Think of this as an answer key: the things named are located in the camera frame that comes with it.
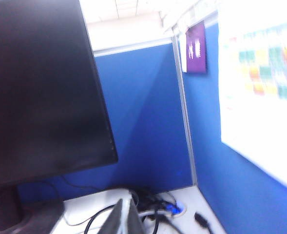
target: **monitor stand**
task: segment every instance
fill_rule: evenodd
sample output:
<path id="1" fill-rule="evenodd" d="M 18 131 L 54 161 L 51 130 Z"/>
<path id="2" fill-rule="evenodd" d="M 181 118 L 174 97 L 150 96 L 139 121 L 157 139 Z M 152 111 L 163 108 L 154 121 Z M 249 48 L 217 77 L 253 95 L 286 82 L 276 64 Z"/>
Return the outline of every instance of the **monitor stand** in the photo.
<path id="1" fill-rule="evenodd" d="M 22 206 L 16 186 L 0 189 L 0 234 L 48 234 L 63 212 L 63 201 Z"/>

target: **monitor base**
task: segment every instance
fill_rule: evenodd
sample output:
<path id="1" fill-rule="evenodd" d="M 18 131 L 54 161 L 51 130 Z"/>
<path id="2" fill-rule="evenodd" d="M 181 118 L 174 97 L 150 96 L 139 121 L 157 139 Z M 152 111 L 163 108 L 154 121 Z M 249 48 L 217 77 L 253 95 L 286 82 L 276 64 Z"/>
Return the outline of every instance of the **monitor base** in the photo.
<path id="1" fill-rule="evenodd" d="M 0 234 L 49 234 L 64 212 L 60 200 L 37 202 L 23 206 L 24 215 L 17 225 Z"/>

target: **black plug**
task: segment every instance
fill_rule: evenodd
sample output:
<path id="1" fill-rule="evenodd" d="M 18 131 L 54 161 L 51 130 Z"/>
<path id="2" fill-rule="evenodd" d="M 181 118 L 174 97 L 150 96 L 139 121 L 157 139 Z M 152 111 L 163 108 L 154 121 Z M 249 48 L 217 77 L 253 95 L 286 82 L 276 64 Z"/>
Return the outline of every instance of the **black plug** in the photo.
<path id="1" fill-rule="evenodd" d="M 207 228 L 210 234 L 213 234 L 212 230 L 210 229 L 210 224 L 202 215 L 195 213 L 194 219 L 202 228 Z"/>

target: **black monitor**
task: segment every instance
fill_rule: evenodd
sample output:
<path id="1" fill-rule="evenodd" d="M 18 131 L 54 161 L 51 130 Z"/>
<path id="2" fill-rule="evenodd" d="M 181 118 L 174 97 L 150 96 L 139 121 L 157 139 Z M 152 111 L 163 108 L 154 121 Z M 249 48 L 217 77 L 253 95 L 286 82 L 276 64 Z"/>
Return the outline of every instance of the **black monitor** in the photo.
<path id="1" fill-rule="evenodd" d="M 0 0 L 0 206 L 19 183 L 115 162 L 79 0 Z"/>

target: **white wall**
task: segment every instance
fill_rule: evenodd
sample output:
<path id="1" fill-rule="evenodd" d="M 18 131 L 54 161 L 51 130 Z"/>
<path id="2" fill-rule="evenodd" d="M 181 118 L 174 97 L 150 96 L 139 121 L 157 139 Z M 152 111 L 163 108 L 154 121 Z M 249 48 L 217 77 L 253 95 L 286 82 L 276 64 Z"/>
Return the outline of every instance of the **white wall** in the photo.
<path id="1" fill-rule="evenodd" d="M 146 42 L 170 37 L 164 34 L 158 13 L 133 18 L 110 20 L 87 24 L 93 50 Z"/>

